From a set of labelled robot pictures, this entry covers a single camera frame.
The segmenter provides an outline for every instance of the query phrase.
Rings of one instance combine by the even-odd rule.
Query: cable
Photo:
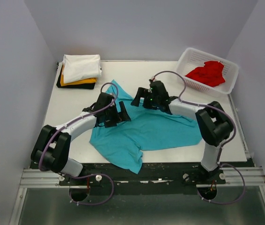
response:
[[[213,109],[213,110],[216,110],[216,111],[218,111],[218,112],[224,114],[224,115],[225,115],[225,116],[231,121],[232,126],[233,126],[233,131],[234,131],[234,132],[233,132],[231,138],[229,138],[227,141],[225,141],[225,142],[223,142],[223,143],[221,144],[221,146],[220,146],[220,150],[219,150],[219,153],[218,153],[218,157],[217,157],[217,162],[219,162],[219,160],[220,160],[220,156],[221,156],[221,153],[222,153],[222,150],[223,150],[223,146],[224,146],[225,144],[229,143],[232,139],[234,139],[234,137],[235,137],[235,135],[236,135],[236,126],[235,126],[235,122],[233,121],[233,119],[232,119],[232,118],[231,118],[226,112],[224,112],[223,110],[220,110],[220,109],[218,109],[218,108],[216,108],[216,107],[214,107],[214,106],[211,106],[211,105],[205,105],[205,104],[199,104],[199,103],[194,103],[194,102],[188,102],[188,101],[184,101],[184,100],[182,100],[182,99],[181,99],[181,96],[182,96],[182,94],[185,92],[187,85],[186,85],[186,82],[185,82],[184,78],[183,78],[179,73],[177,73],[177,72],[170,71],[170,70],[161,71],[161,72],[159,72],[159,73],[157,73],[156,75],[153,76],[152,81],[155,80],[156,76],[158,76],[159,74],[162,74],[162,73],[172,73],[172,74],[175,74],[175,75],[177,75],[178,77],[180,77],[180,78],[182,79],[182,81],[183,81],[183,83],[184,83],[184,88],[183,88],[182,92],[181,92],[181,93],[179,94],[179,96],[178,96],[178,100],[179,100],[180,102],[182,102],[182,103],[186,103],[186,104],[189,104],[189,105],[193,105],[193,106],[200,106],[200,107],[208,107],[208,108],[211,108],[211,109]]]
[[[106,86],[106,85],[108,85],[108,84],[113,85],[113,86],[116,88],[116,91],[117,91],[117,93],[116,93],[114,99],[111,101],[111,103],[109,103],[107,106],[103,107],[102,109],[99,109],[99,110],[97,110],[97,111],[91,112],[91,113],[86,114],[86,115],[84,115],[84,116],[82,116],[82,117],[78,117],[78,118],[76,118],[76,119],[73,119],[73,120],[70,121],[67,125],[62,126],[60,129],[58,129],[58,130],[52,135],[52,137],[49,139],[49,141],[48,141],[47,145],[45,146],[44,151],[43,151],[43,153],[42,153],[42,155],[41,155],[41,157],[40,157],[40,159],[39,159],[38,168],[39,168],[40,171],[45,171],[45,170],[42,168],[42,164],[43,164],[43,161],[44,161],[45,154],[46,154],[46,152],[48,151],[50,144],[52,143],[52,141],[54,140],[54,138],[57,136],[57,134],[58,134],[60,131],[62,131],[65,127],[68,127],[68,126],[72,125],[73,123],[75,123],[75,122],[77,122],[77,121],[79,121],[79,120],[84,119],[84,118],[87,117],[87,116],[94,115],[94,114],[96,114],[96,113],[98,113],[98,112],[101,112],[101,111],[107,109],[108,107],[110,107],[112,104],[115,103],[115,101],[116,101],[116,99],[118,98],[118,95],[119,95],[119,89],[118,89],[118,87],[117,87],[114,83],[108,82],[108,83],[103,84],[102,87],[101,87],[101,89],[100,89],[100,92],[102,92],[103,87]],[[113,196],[113,194],[114,194],[114,182],[113,182],[113,180],[112,180],[108,175],[106,175],[106,174],[100,173],[100,174],[91,174],[91,175],[87,175],[87,176],[83,176],[83,177],[73,177],[73,176],[70,176],[70,177],[71,177],[71,178],[74,178],[74,179],[84,179],[84,178],[88,178],[88,177],[92,177],[92,176],[96,176],[96,175],[101,175],[101,176],[107,177],[107,178],[110,180],[110,182],[111,182],[111,184],[112,184],[112,191],[111,191],[111,193],[110,193],[110,196],[109,196],[107,199],[105,199],[104,201],[99,202],[99,203],[83,203],[83,202],[77,202],[78,204],[80,204],[80,205],[100,205],[100,204],[103,204],[103,203],[107,202],[107,201]]]
[[[205,105],[205,104],[198,104],[198,103],[188,102],[188,101],[184,101],[184,100],[182,100],[182,99],[181,99],[181,96],[182,96],[182,94],[183,94],[183,93],[185,92],[185,90],[186,90],[186,82],[185,82],[184,78],[183,78],[180,74],[178,74],[177,72],[170,71],[170,70],[161,71],[161,72],[159,72],[159,73],[157,73],[156,75],[153,76],[152,81],[155,80],[155,77],[156,77],[156,76],[158,76],[159,74],[162,74],[162,73],[172,73],[172,74],[175,74],[175,75],[179,76],[179,77],[182,79],[182,81],[183,81],[183,83],[184,83],[184,88],[183,88],[182,92],[181,92],[181,93],[179,94],[179,96],[178,96],[178,99],[179,99],[180,102],[182,102],[182,103],[186,103],[186,104],[189,104],[189,105],[193,105],[193,106],[200,106],[200,107],[208,107],[208,108],[211,108],[211,109],[213,109],[213,110],[216,110],[216,111],[218,111],[218,112],[224,114],[224,115],[225,115],[227,118],[229,118],[229,120],[231,121],[234,132],[233,132],[232,136],[231,136],[227,141],[223,142],[223,143],[220,145],[220,150],[219,150],[219,153],[218,153],[218,156],[217,156],[217,163],[220,164],[219,161],[220,161],[221,153],[222,153],[222,151],[223,151],[223,146],[224,146],[225,144],[229,143],[229,142],[235,137],[235,135],[236,135],[236,126],[235,126],[235,122],[233,121],[233,119],[232,119],[232,118],[231,118],[226,112],[224,112],[223,110],[220,110],[220,109],[218,109],[218,108],[216,108],[216,107],[214,107],[214,106],[211,106],[211,105]],[[233,201],[231,201],[231,202],[224,202],[224,203],[221,202],[221,203],[220,203],[220,202],[215,202],[215,201],[211,201],[211,200],[207,200],[207,199],[203,198],[203,197],[201,196],[201,194],[199,193],[199,191],[198,191],[198,195],[201,197],[202,200],[204,200],[204,201],[206,201],[206,202],[209,202],[209,203],[219,204],[219,205],[229,205],[229,204],[233,204],[233,203],[235,203],[235,202],[241,200],[241,199],[244,197],[244,195],[245,195],[245,190],[246,190],[246,184],[245,184],[245,179],[244,179],[243,175],[241,174],[241,172],[240,172],[237,168],[235,168],[233,165],[230,165],[230,164],[228,164],[228,163],[223,163],[223,164],[219,165],[219,168],[222,168],[222,167],[225,166],[225,165],[234,168],[234,169],[239,173],[239,175],[241,176],[241,179],[242,179],[242,181],[243,181],[243,191],[242,191],[242,194],[241,194],[237,199],[235,199],[235,200],[233,200]]]
[[[96,174],[86,175],[86,176],[82,176],[82,177],[73,177],[73,176],[71,176],[71,178],[73,178],[73,179],[79,179],[79,180],[80,180],[80,179],[85,179],[85,178],[93,177],[93,176],[97,176],[97,175],[101,175],[101,176],[106,177],[106,178],[109,179],[109,181],[110,181],[110,183],[111,183],[111,185],[112,185],[112,190],[111,190],[110,195],[109,195],[105,200],[103,200],[103,201],[101,201],[101,202],[97,202],[97,203],[86,203],[86,202],[85,202],[85,203],[84,203],[84,202],[77,202],[77,201],[74,201],[74,200],[72,199],[72,194],[71,194],[71,192],[69,192],[69,197],[70,197],[70,199],[71,199],[70,203],[71,203],[71,202],[74,202],[74,203],[76,203],[77,205],[92,205],[92,206],[95,206],[95,205],[102,205],[102,204],[106,203],[108,200],[111,199],[111,197],[112,197],[113,194],[114,194],[114,182],[113,182],[113,180],[111,179],[110,176],[108,176],[108,175],[106,175],[106,174],[104,174],[104,173],[96,173]]]
[[[119,95],[119,90],[118,90],[118,87],[117,87],[114,83],[108,82],[108,83],[103,84],[102,87],[101,87],[100,92],[102,92],[103,87],[104,87],[105,85],[107,85],[107,84],[111,84],[111,85],[113,85],[113,86],[116,88],[116,90],[117,90],[117,93],[116,93],[114,99],[111,101],[111,103],[109,103],[107,106],[103,107],[102,109],[99,109],[99,110],[97,110],[97,111],[91,112],[91,113],[86,114],[86,115],[84,115],[84,116],[82,116],[82,117],[78,117],[78,118],[76,118],[76,119],[73,119],[73,120],[70,121],[67,125],[62,126],[60,129],[58,129],[58,130],[52,135],[52,137],[49,139],[49,141],[48,141],[47,145],[45,146],[44,151],[43,151],[43,153],[42,153],[42,155],[41,155],[41,157],[40,157],[40,159],[39,159],[38,168],[39,168],[40,171],[45,171],[45,170],[43,170],[43,168],[42,168],[42,164],[43,164],[43,161],[44,161],[45,154],[46,154],[46,152],[48,151],[50,144],[53,142],[54,138],[57,136],[57,134],[58,134],[60,131],[62,131],[65,127],[68,127],[68,126],[72,125],[73,123],[75,123],[75,122],[77,122],[77,121],[79,121],[79,120],[84,119],[84,118],[87,117],[87,116],[94,115],[94,114],[96,114],[96,113],[98,113],[98,112],[101,112],[101,111],[107,109],[108,107],[110,107],[110,106],[116,101],[116,99],[118,98],[118,95]]]
[[[217,204],[217,205],[230,205],[230,204],[233,204],[233,203],[238,202],[239,200],[241,200],[241,199],[244,197],[245,192],[246,192],[246,184],[245,184],[245,179],[244,179],[243,175],[241,174],[241,172],[240,172],[237,168],[235,168],[233,165],[230,165],[230,164],[228,164],[228,163],[223,163],[223,164],[221,164],[221,165],[220,165],[220,168],[222,168],[222,167],[225,166],[225,165],[232,167],[233,169],[235,169],[235,171],[237,171],[237,172],[239,173],[239,175],[240,175],[240,177],[241,177],[241,179],[242,179],[242,181],[243,181],[243,190],[242,190],[241,195],[240,195],[237,199],[235,199],[235,200],[233,200],[233,201],[230,201],[230,202],[224,202],[224,203],[223,203],[223,202],[216,202],[216,201],[213,201],[213,200],[207,200],[206,198],[203,198],[203,197],[202,197],[202,195],[200,194],[199,191],[197,191],[197,193],[198,193],[198,195],[200,196],[201,200],[203,200],[203,201],[205,201],[205,202],[208,202],[208,203]]]

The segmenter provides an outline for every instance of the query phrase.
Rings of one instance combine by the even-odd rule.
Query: folded clothes stack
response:
[[[101,74],[100,55],[64,55],[56,86],[94,89],[97,78],[101,77]]]

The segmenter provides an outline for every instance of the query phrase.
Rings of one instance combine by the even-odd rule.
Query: yellow folded shirt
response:
[[[64,83],[63,82],[63,69],[64,69],[64,65],[62,65],[62,68],[61,68],[61,87],[68,86],[68,85],[83,84],[83,83],[95,83],[97,81],[96,78],[88,78],[88,79],[75,81],[75,82],[71,82],[71,83]]]

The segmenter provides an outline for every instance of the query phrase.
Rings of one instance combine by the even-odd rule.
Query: white folded shirt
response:
[[[71,83],[88,78],[100,77],[100,55],[64,55],[63,82]]]

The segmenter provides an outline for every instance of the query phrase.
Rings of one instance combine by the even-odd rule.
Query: screw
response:
[[[188,181],[189,180],[189,175],[187,173],[185,173],[182,178],[185,180],[185,181]]]
[[[225,174],[220,173],[220,174],[219,174],[219,177],[220,177],[221,180],[225,180],[225,177],[226,177],[226,176],[225,176]]]
[[[102,176],[101,176],[101,175],[97,175],[97,176],[96,176],[96,181],[99,182],[99,181],[101,181],[101,180],[102,180]]]
[[[64,181],[65,180],[65,178],[63,177],[63,176],[59,176],[59,181]]]

